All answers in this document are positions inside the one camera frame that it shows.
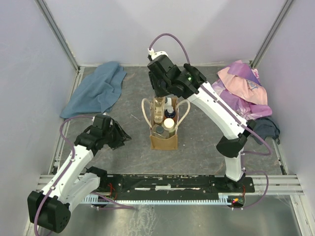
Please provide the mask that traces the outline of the amber liquid clear bottle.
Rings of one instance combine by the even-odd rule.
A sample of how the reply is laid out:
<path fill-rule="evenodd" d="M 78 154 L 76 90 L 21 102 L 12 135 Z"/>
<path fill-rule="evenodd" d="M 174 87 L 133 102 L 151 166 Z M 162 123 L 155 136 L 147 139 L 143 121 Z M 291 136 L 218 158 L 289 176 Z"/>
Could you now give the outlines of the amber liquid clear bottle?
<path fill-rule="evenodd" d="M 155 97 L 153 99 L 153 109 L 154 109 L 154 122 L 160 124 L 163 122 L 164 118 L 164 105 L 165 105 L 165 96 L 164 97 Z"/>

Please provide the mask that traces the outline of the dark blue pump bottle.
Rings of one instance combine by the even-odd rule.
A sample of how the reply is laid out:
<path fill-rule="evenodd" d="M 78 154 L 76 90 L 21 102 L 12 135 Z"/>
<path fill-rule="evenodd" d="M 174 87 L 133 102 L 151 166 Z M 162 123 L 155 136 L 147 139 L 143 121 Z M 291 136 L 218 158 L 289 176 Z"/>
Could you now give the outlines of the dark blue pump bottle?
<path fill-rule="evenodd" d="M 167 108 L 164 111 L 164 116 L 165 116 L 165 118 L 175 119 L 176 112 L 175 112 L 175 110 L 173 108 Z"/>

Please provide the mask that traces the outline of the blue denim cloth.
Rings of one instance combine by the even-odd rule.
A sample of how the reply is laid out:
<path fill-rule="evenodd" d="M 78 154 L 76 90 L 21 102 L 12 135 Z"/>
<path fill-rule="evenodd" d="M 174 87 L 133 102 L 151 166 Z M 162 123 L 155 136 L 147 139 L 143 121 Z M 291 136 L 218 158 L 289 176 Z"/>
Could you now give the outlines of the blue denim cloth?
<path fill-rule="evenodd" d="M 110 111 L 122 94 L 125 76 L 126 72 L 116 61 L 98 66 L 79 84 L 60 117 L 66 119 L 81 114 Z"/>

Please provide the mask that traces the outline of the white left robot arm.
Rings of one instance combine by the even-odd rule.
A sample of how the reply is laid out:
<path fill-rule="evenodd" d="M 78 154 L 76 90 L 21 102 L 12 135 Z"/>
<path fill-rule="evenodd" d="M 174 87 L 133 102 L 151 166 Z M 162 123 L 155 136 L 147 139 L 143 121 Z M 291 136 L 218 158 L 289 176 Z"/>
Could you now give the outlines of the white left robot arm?
<path fill-rule="evenodd" d="M 49 183 L 40 191 L 32 191 L 27 198 L 29 219 L 36 236 L 39 227 L 50 233 L 62 232 L 72 212 L 86 196 L 108 188 L 107 172 L 103 169 L 90 167 L 83 177 L 79 175 L 105 145 L 115 150 L 131 137 L 110 116 L 97 114 L 92 121 L 73 143 L 62 136 L 71 146 L 68 158 Z"/>

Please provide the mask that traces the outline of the pink purple floral cloth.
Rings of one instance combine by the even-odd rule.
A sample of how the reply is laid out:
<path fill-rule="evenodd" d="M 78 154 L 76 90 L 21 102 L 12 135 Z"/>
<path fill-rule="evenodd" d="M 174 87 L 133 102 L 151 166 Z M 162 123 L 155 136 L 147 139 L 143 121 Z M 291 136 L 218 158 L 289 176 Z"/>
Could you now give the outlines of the pink purple floral cloth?
<path fill-rule="evenodd" d="M 238 60 L 218 71 L 217 75 L 219 78 L 212 84 L 213 90 L 238 115 L 250 120 L 272 114 L 257 69 Z"/>

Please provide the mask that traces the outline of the pale green cream-cap bottle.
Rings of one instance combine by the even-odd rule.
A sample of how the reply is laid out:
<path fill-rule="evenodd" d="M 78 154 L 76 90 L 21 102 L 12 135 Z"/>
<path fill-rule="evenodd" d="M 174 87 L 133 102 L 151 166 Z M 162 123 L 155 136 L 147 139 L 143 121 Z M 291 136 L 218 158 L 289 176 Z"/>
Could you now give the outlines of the pale green cream-cap bottle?
<path fill-rule="evenodd" d="M 169 132 L 169 136 L 173 136 L 175 134 L 175 121 L 172 118 L 166 118 L 162 124 L 165 130 Z"/>

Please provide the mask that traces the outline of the white bottle grey cap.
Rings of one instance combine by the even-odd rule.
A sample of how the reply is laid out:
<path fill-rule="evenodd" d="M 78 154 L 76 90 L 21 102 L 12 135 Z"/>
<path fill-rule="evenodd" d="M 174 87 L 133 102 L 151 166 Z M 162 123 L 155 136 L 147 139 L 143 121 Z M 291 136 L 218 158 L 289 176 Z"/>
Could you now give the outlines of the white bottle grey cap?
<path fill-rule="evenodd" d="M 173 106 L 172 106 L 172 99 L 170 97 L 166 97 L 165 98 L 165 103 L 164 103 L 164 110 L 173 110 Z"/>

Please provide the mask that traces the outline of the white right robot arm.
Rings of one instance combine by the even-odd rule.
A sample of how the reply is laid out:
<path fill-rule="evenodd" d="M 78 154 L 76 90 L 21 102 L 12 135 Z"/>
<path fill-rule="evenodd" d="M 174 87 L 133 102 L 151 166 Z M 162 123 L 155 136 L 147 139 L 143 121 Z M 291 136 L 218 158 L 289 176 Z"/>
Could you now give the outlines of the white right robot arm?
<path fill-rule="evenodd" d="M 237 115 L 196 67 L 186 63 L 184 69 L 180 70 L 164 51 L 149 49 L 148 59 L 149 78 L 156 96 L 174 95 L 189 101 L 222 131 L 223 137 L 216 148 L 225 160 L 225 186 L 230 192 L 237 192 L 243 187 L 246 176 L 241 164 L 241 152 L 254 128 L 254 122 Z"/>

